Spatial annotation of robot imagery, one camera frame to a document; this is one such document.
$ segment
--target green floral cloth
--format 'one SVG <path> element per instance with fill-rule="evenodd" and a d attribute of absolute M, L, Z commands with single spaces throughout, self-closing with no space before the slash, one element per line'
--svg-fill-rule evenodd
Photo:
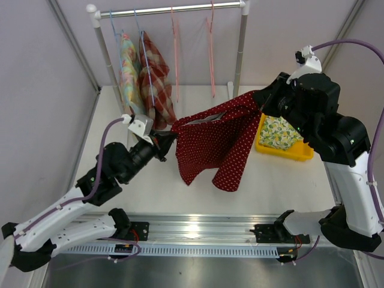
<path fill-rule="evenodd" d="M 285 151 L 302 139 L 300 134 L 282 117 L 267 116 L 260 131 L 259 143 Z"/>

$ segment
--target gray floor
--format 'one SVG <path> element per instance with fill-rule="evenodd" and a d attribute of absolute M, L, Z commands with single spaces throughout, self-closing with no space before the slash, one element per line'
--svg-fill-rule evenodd
<path fill-rule="evenodd" d="M 45 288 L 363 287 L 353 253 L 317 248 L 296 266 L 275 259 L 137 257 L 122 263 L 63 254 L 51 261 Z"/>

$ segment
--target yellow plastic bin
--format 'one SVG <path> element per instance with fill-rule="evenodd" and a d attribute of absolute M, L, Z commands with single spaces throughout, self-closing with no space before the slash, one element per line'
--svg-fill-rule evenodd
<path fill-rule="evenodd" d="M 260 142 L 260 131 L 264 125 L 266 116 L 263 114 L 260 120 L 259 129 L 257 129 L 256 133 L 256 142 L 255 147 L 256 151 L 264 154 L 271 154 L 275 156 L 280 156 L 283 158 L 288 158 L 296 161 L 306 161 L 313 158 L 313 149 L 309 147 L 307 143 L 303 141 L 297 141 L 291 148 L 288 150 L 280 150 L 270 147 L 265 147 L 261 145 Z"/>

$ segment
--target pink hanger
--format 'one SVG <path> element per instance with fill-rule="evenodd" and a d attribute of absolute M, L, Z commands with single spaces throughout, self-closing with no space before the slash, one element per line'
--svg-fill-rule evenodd
<path fill-rule="evenodd" d="M 173 49 L 175 50 L 176 102 L 179 102 L 179 20 L 173 18 L 173 8 L 170 11 L 173 31 Z"/>
<path fill-rule="evenodd" d="M 211 73 L 212 97 L 215 97 L 215 71 L 214 71 L 214 48 L 213 48 L 214 44 L 212 40 L 212 27 L 214 22 L 214 0 L 212 0 L 211 3 L 212 3 L 211 24 L 209 24 L 208 18 L 206 18 L 206 27 L 209 34 L 208 55 L 209 55 L 209 70 Z"/>

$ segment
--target white wall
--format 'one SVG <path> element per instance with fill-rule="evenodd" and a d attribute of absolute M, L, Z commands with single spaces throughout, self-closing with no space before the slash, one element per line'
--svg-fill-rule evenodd
<path fill-rule="evenodd" d="M 349 38 L 365 40 L 384 51 L 384 1 L 367 1 L 361 15 L 355 23 Z M 327 74 L 341 86 L 340 112 L 360 119 L 368 129 L 372 141 L 380 113 L 384 107 L 384 65 L 371 51 L 345 44 Z M 374 163 L 374 174 L 379 183 L 381 199 L 384 200 L 384 132 L 379 142 Z M 377 250 L 384 255 L 384 244 Z M 371 260 L 379 279 L 379 286 L 384 287 L 384 262 Z"/>
<path fill-rule="evenodd" d="M 271 83 L 281 71 L 291 73 L 296 68 L 295 51 L 305 45 L 317 45 L 335 38 L 355 0 L 251 0 L 244 48 L 243 85 Z M 85 11 L 90 0 L 62 0 L 60 5 L 82 47 L 92 70 L 102 85 L 109 84 L 89 16 Z M 100 10 L 129 10 L 171 5 L 206 4 L 209 0 L 92 0 Z M 215 79 L 219 85 L 233 81 L 238 45 L 240 9 L 217 10 L 214 14 Z M 182 84 L 210 85 L 208 44 L 205 19 L 210 11 L 178 13 L 181 31 Z M 128 32 L 138 42 L 135 19 L 114 19 L 116 28 Z M 169 14 L 139 16 L 171 67 L 174 83 L 173 34 Z M 101 27 L 114 67 L 118 68 L 118 53 L 110 20 Z"/>
<path fill-rule="evenodd" d="M 0 1 L 0 226 L 65 193 L 95 92 L 45 1 Z M 3 287 L 29 275 L 10 268 Z"/>

